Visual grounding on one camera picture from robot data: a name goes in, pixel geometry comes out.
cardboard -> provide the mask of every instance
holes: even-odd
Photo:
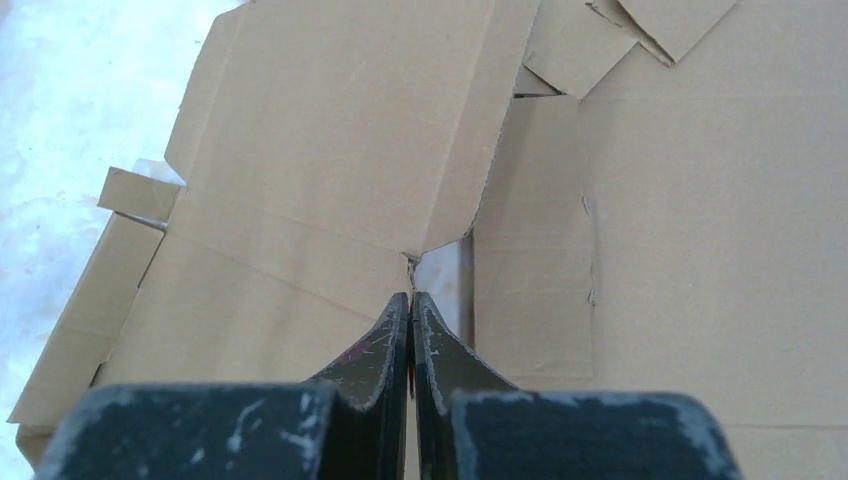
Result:
[[[180,190],[179,185],[110,167],[97,206],[167,223]]]
[[[514,95],[527,97],[560,95],[560,93],[522,65],[518,70],[518,78],[515,80]]]
[[[592,379],[594,237],[577,100],[513,100],[474,230],[475,349],[527,389]]]
[[[694,395],[747,478],[845,478],[847,19],[743,1],[685,62],[634,49],[579,106],[592,387]]]
[[[669,67],[674,65],[674,60],[665,53],[659,44],[657,44],[656,40],[651,38],[650,35],[645,33],[645,31],[642,30],[635,21],[633,21],[633,17],[627,13],[627,10],[621,6],[618,0],[594,0],[588,5],[597,14],[620,27],[624,33],[638,40],[639,45],[641,45],[645,50],[651,52],[651,55],[655,56],[657,60],[663,62]]]
[[[402,252],[477,211],[532,21],[512,3],[216,20],[168,149],[188,186],[95,383],[300,379],[367,329],[406,288]],[[579,105],[514,100],[475,232],[481,355],[526,387],[694,395],[747,478],[848,477],[846,21],[842,2],[746,0],[674,69],[632,49]],[[112,288],[91,276],[78,291]],[[91,382],[65,334],[30,384]],[[69,358],[78,381],[45,366]],[[24,395],[36,458],[70,397]]]
[[[637,25],[679,62],[738,0],[618,0]]]
[[[299,381],[329,363],[409,289],[408,257],[471,228],[537,8],[251,2],[217,18],[166,152],[183,193],[112,170],[101,198],[167,234],[113,217],[78,288],[97,300],[69,304],[10,420],[53,427],[90,384]]]
[[[635,44],[583,0],[544,0],[524,65],[560,92],[580,99]]]
[[[81,281],[12,410],[22,423],[18,443],[27,458],[38,457],[41,441],[88,389],[109,359],[138,285],[159,246],[159,230],[113,214],[94,248]]]

cardboard flap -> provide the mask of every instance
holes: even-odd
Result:
[[[524,65],[557,90],[581,99],[635,44],[583,0],[543,0]]]
[[[165,160],[184,181],[191,174],[197,149],[203,140],[218,91],[236,37],[241,31],[249,5],[218,15],[200,49],[189,77],[180,110],[165,149]]]
[[[618,0],[630,17],[679,62],[738,0]]]
[[[173,137],[183,124],[205,125],[188,188],[394,252],[460,238],[537,5],[443,3],[237,9],[198,60],[197,69],[223,65],[219,80],[189,82],[177,118]],[[235,38],[219,43],[216,32],[235,22]],[[210,76],[197,69],[192,79]],[[186,107],[194,102],[201,106]]]
[[[674,60],[657,44],[656,40],[639,28],[633,17],[618,3],[618,0],[594,0],[588,4],[597,14],[620,27],[624,33],[639,41],[642,47],[666,66],[674,65]]]
[[[531,72],[527,67],[521,66],[518,70],[518,79],[515,81],[516,97],[519,96],[542,96],[542,95],[560,95],[553,87],[545,83],[535,73]]]
[[[513,100],[474,230],[475,348],[523,388],[592,378],[592,222],[577,101]]]
[[[113,214],[9,421],[55,427],[109,358],[162,240],[159,230]]]
[[[189,82],[187,187],[98,384],[301,380],[409,288],[402,252],[465,234],[537,4],[438,3],[258,2],[217,23],[241,27],[198,60],[223,65],[214,88],[200,65]]]
[[[98,207],[167,223],[181,187],[116,167],[109,167]]]
[[[47,427],[18,426],[15,445],[18,446],[18,450],[21,451],[33,470],[41,462],[41,457],[47,450],[47,444],[50,443],[54,430],[54,428]]]

folded cardboard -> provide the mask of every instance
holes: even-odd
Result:
[[[665,53],[656,40],[639,28],[639,25],[633,21],[633,17],[627,13],[627,10],[621,6],[618,0],[594,0],[592,3],[587,3],[587,6],[612,22],[613,25],[621,28],[626,35],[636,39],[642,48],[651,52],[651,55],[656,57],[657,60],[669,67],[674,65],[674,60]]]
[[[166,223],[179,193],[179,185],[111,167],[97,206],[151,222]]]
[[[113,217],[11,418],[20,446],[92,383],[296,381],[349,346],[409,288],[408,258],[471,228],[537,8],[218,17],[166,151],[187,184],[173,208],[176,190],[160,204],[160,185],[117,171],[101,199],[167,234]]]
[[[737,0],[618,0],[672,60],[679,62]]]
[[[544,0],[524,65],[560,92],[583,98],[636,39],[594,14],[584,0]]]

flattened cardboard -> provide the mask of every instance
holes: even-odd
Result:
[[[581,99],[635,44],[583,0],[544,0],[524,65],[560,92]]]
[[[634,49],[579,107],[593,388],[694,395],[748,478],[845,478],[845,7],[740,2],[685,62]]]
[[[669,57],[679,62],[738,0],[618,0]]]
[[[592,222],[577,100],[513,100],[474,230],[475,349],[528,389],[592,378]]]
[[[409,287],[403,253],[470,228],[537,5],[319,3],[213,24],[167,152],[187,187],[98,384],[305,378]]]
[[[179,185],[110,167],[97,206],[167,223],[180,189]]]
[[[618,3],[618,0],[594,0],[590,7],[602,17],[621,27],[627,35],[638,40],[642,48],[651,52],[651,55],[655,56],[657,60],[669,67],[674,65],[674,60],[663,51],[656,40],[639,28],[639,25],[636,25],[633,17]]]
[[[109,359],[163,233],[113,214],[9,421],[55,427]]]
[[[545,83],[544,80],[537,77],[524,65],[518,70],[518,79],[515,81],[514,95],[518,96],[549,96],[560,95],[553,87]]]
[[[724,432],[745,478],[848,478],[848,427],[725,425]]]

cardboard box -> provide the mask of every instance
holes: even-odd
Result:
[[[24,453],[92,383],[307,376],[476,216],[475,348],[507,377],[686,392],[747,478],[848,478],[843,2],[547,0],[526,52],[532,2],[320,3],[216,20],[187,186],[107,202],[133,211],[13,413]]]

